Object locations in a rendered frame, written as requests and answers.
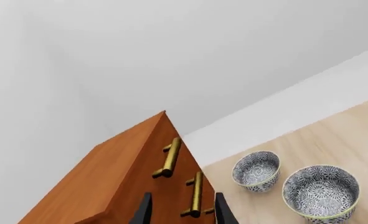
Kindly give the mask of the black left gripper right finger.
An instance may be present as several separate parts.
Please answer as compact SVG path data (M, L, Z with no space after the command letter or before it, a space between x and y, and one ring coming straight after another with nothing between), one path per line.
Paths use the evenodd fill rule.
M217 224L238 224L222 192L215 194L215 219Z

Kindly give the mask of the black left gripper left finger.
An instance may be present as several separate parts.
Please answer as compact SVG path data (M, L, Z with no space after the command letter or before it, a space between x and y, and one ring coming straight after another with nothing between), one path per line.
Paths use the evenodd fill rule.
M152 216L152 194L146 192L129 224L150 224Z

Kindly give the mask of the brown wooden cabinet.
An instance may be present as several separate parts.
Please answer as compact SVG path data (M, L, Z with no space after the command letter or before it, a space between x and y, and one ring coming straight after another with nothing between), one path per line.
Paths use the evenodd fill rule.
M94 147L17 224L111 224L113 199L157 115Z

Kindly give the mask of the small patterned bowl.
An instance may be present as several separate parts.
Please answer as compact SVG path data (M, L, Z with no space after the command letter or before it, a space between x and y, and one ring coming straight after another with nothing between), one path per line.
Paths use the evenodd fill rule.
M251 192L267 192L278 182L280 167L280 158L274 152L256 151L236 162L232 179Z

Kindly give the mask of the large patterned bowl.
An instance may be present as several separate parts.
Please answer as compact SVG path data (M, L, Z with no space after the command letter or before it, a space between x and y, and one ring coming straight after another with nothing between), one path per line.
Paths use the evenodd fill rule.
M283 201L307 222L342 224L359 201L357 179L348 171L330 165L313 165L292 173L282 187Z

